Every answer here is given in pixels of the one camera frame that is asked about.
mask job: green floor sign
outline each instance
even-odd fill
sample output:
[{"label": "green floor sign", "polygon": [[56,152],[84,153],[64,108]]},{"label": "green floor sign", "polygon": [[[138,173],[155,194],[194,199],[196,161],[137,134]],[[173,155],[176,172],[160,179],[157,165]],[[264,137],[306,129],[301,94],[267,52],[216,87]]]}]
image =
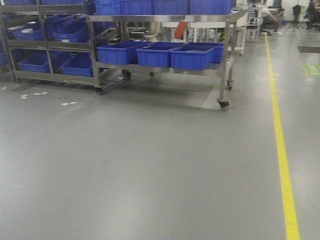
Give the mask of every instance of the green floor sign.
[{"label": "green floor sign", "polygon": [[302,64],[305,72],[310,76],[320,76],[320,65]]}]

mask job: caster wheel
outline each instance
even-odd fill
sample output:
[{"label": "caster wheel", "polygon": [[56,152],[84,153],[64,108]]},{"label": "caster wheel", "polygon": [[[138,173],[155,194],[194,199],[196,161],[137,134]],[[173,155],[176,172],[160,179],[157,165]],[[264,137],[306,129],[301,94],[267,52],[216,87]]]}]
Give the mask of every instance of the caster wheel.
[{"label": "caster wheel", "polygon": [[232,81],[228,81],[227,83],[228,89],[231,90],[233,87],[233,82]]},{"label": "caster wheel", "polygon": [[98,94],[98,95],[102,95],[104,93],[102,87],[96,87],[95,91],[96,91],[96,94]]},{"label": "caster wheel", "polygon": [[220,107],[222,111],[227,111],[228,110],[228,105],[224,105]]},{"label": "caster wheel", "polygon": [[130,81],[131,80],[131,72],[124,72],[123,77],[125,80]]}]

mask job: yellow floor line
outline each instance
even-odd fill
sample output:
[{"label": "yellow floor line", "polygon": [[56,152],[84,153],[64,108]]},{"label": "yellow floor line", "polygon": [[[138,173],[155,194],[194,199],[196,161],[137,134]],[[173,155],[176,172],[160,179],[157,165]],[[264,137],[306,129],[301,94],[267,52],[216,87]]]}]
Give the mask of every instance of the yellow floor line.
[{"label": "yellow floor line", "polygon": [[275,134],[276,134],[276,145],[277,145],[277,152],[278,152],[284,217],[285,217],[286,239],[300,240],[301,238],[300,238],[300,231],[299,231],[299,225],[298,225],[297,211],[296,211],[295,199],[294,199],[293,188],[292,188],[291,177],[290,177],[286,142],[285,142],[284,131],[282,126],[278,94],[277,94],[277,86],[276,86],[276,81],[274,76],[273,65],[272,65],[268,36],[265,36],[265,46],[266,46],[268,66],[269,66],[274,126],[275,126]]}]

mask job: stainless steel rack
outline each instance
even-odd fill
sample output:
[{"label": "stainless steel rack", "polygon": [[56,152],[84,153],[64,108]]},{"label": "stainless steel rack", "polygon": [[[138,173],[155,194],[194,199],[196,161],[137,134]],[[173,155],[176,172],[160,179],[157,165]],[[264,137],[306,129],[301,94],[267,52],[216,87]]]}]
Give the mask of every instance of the stainless steel rack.
[{"label": "stainless steel rack", "polygon": [[[122,69],[124,78],[118,82],[113,82],[107,89],[111,89],[131,78],[131,71],[147,71],[153,73],[168,73],[168,74],[186,74],[186,75],[198,75],[198,76],[209,76],[209,77],[219,77],[220,78],[220,91],[218,103],[222,110],[227,110],[229,102],[225,99],[225,89],[230,90],[233,87],[232,71],[233,62],[236,46],[236,27],[237,20],[243,17],[247,10],[240,9],[238,12],[226,14],[226,15],[89,15],[88,7],[89,3],[87,0],[84,4],[64,4],[64,5],[41,5],[40,0],[36,0],[37,5],[29,6],[0,6],[0,19],[1,19],[1,32],[4,36],[4,47],[8,49],[10,56],[10,66],[12,69],[13,78],[19,79],[36,79],[36,80],[47,80],[54,82],[63,83],[74,83],[83,84],[96,87],[97,94],[102,94],[103,83],[106,79],[112,75],[116,70]],[[71,15],[71,14],[86,14],[86,22],[89,28],[90,40],[88,43],[67,43],[67,42],[54,42],[47,39],[46,34],[44,34],[44,41],[23,41],[23,40],[10,40],[6,35],[6,29],[8,24],[4,21],[5,15],[25,15],[25,16],[37,16],[40,20],[43,33],[46,32],[44,24],[45,15]],[[104,32],[110,36],[110,39],[116,34],[121,35],[122,41],[127,41],[129,38],[129,28],[128,22],[224,22],[225,23],[225,36],[229,36],[231,31],[231,25],[233,26],[233,37],[232,37],[232,47],[231,53],[228,55],[228,45],[229,40],[226,37],[224,40],[224,58],[221,64],[212,64],[205,70],[186,70],[186,69],[175,69],[171,67],[144,67],[134,64],[129,65],[116,65],[116,64],[104,64],[97,61],[96,56],[96,45],[95,41],[97,37],[94,35],[94,22],[119,22],[119,27],[117,30],[112,32]],[[72,76],[64,75],[60,72],[53,71],[52,59],[49,57],[50,73],[40,73],[40,72],[29,72],[17,70],[13,56],[11,54],[11,49],[14,48],[25,48],[25,49],[35,49],[35,50],[45,50],[48,56],[50,51],[73,51],[73,52],[88,52],[91,53],[92,66],[94,77],[82,77],[82,76]],[[103,73],[99,73],[99,68],[105,69]]]},{"label": "stainless steel rack", "polygon": [[[3,36],[3,48],[9,56],[9,64],[3,66],[2,70],[12,70],[12,78],[14,81],[19,79],[34,79],[45,80],[61,83],[82,84],[96,87],[96,92],[102,94],[102,89],[109,90],[115,86],[114,82],[106,82],[108,77],[112,75],[116,69],[105,69],[100,73],[99,68],[96,66],[96,41],[100,37],[104,39],[112,39],[117,36],[116,29],[108,29],[98,36],[94,34],[94,26],[90,23],[88,17],[90,5],[87,0],[83,4],[62,4],[62,5],[41,5],[39,0],[36,0],[37,5],[8,5],[0,6],[0,31]],[[73,14],[86,14],[86,21],[89,28],[89,42],[88,43],[71,43],[71,42],[56,42],[50,41],[46,35],[46,28],[44,18],[46,15],[73,15]],[[21,17],[6,20],[6,15],[20,15]],[[24,25],[28,22],[40,20],[44,41],[33,40],[11,40],[8,37],[7,29],[19,25]],[[12,56],[13,49],[31,49],[31,50],[44,50],[48,56],[50,73],[22,71],[16,66]],[[93,66],[93,77],[75,76],[62,74],[60,71],[53,70],[53,62],[50,51],[68,51],[68,52],[84,52],[90,53]],[[119,80],[118,84],[123,83],[125,80]]]},{"label": "stainless steel rack", "polygon": [[233,26],[233,36],[231,53],[228,55],[229,39],[225,37],[224,40],[224,57],[223,62],[220,64],[212,64],[205,70],[186,70],[176,69],[171,67],[145,67],[135,64],[117,65],[117,64],[104,64],[96,62],[98,68],[109,69],[122,69],[124,76],[129,79],[131,77],[130,71],[146,71],[153,73],[167,73],[167,74],[186,74],[198,75],[220,78],[220,91],[219,98],[217,99],[220,104],[221,110],[228,109],[229,101],[225,99],[226,85],[229,90],[233,87],[232,71],[236,46],[236,28],[237,20],[246,14],[246,9],[239,9],[238,12],[226,15],[90,15],[88,16],[90,23],[93,22],[121,22],[121,38],[123,41],[128,40],[128,33],[126,24],[127,22],[224,22],[225,23],[225,36],[229,36],[231,25]]}]

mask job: person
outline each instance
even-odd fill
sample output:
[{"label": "person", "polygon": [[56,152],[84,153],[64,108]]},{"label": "person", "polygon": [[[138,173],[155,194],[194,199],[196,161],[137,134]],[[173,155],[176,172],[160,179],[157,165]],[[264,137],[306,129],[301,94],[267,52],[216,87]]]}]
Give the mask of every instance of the person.
[{"label": "person", "polygon": [[263,24],[273,24],[274,35],[282,35],[281,32],[278,32],[279,20],[268,11],[267,0],[263,0],[261,15],[263,17]]}]

